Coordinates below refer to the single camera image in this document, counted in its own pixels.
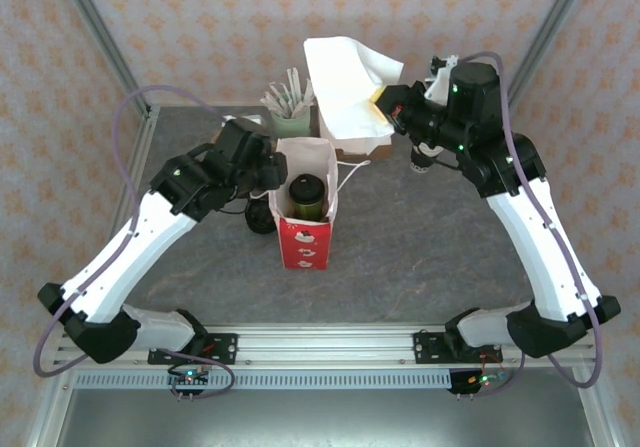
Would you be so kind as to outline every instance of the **paper towel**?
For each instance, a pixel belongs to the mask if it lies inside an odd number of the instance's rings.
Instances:
[[[320,113],[334,138],[393,134],[369,99],[378,87],[397,84],[404,64],[349,37],[307,39],[304,53]],[[369,143],[370,150],[376,145]]]

